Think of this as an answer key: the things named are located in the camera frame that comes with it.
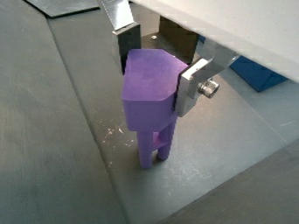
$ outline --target white panel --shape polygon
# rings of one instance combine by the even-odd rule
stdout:
[[[135,0],[299,82],[299,1]]]

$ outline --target gray table surface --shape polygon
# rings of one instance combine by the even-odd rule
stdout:
[[[0,223],[125,223],[47,20],[0,9]]]
[[[51,18],[61,17],[99,7],[96,0],[24,0]]]
[[[144,14],[137,9],[135,13],[143,21]],[[191,113],[179,119],[169,159],[155,161],[153,168],[143,171],[136,133],[125,125],[123,76],[112,60],[108,18],[96,10],[49,20],[49,25],[129,223],[149,224],[164,219],[299,137],[298,125],[284,125],[296,114],[282,109],[274,116],[266,113],[276,108],[275,98],[267,104],[266,94],[252,93],[228,70],[215,77],[220,84],[215,98],[200,98]],[[299,95],[298,85],[290,85],[290,91],[287,84],[272,91],[284,91],[279,101],[298,109],[291,97]],[[275,117],[280,119],[276,128]],[[279,125],[294,135],[284,136]]]
[[[222,184],[163,224],[299,222],[299,141]]]

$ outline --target metal bracket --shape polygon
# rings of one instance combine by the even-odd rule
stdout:
[[[211,83],[210,78],[222,72],[238,57],[239,55],[226,46],[206,39],[202,58],[195,60],[179,75],[175,100],[175,111],[179,116],[184,116],[192,109],[202,94],[210,98],[214,96],[219,87]]]
[[[100,2],[115,28],[112,31],[112,56],[123,74],[129,50],[141,48],[140,24],[133,20],[127,0],[101,0]]]

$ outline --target gray floor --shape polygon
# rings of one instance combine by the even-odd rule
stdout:
[[[0,24],[7,30],[0,33],[3,223],[121,223],[124,217],[156,223],[298,139],[298,84],[288,81],[256,94],[227,70],[215,77],[215,98],[200,98],[179,119],[169,159],[141,170],[105,14],[95,10],[48,19],[48,27],[23,1],[0,5],[1,21],[15,19]],[[133,7],[140,21],[152,19],[145,35],[156,31],[156,14]]]

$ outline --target purple block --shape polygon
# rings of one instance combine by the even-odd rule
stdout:
[[[177,75],[187,65],[157,49],[132,50],[127,56],[123,88],[125,121],[136,131],[140,164],[152,166],[152,151],[168,158],[177,115],[173,93]]]

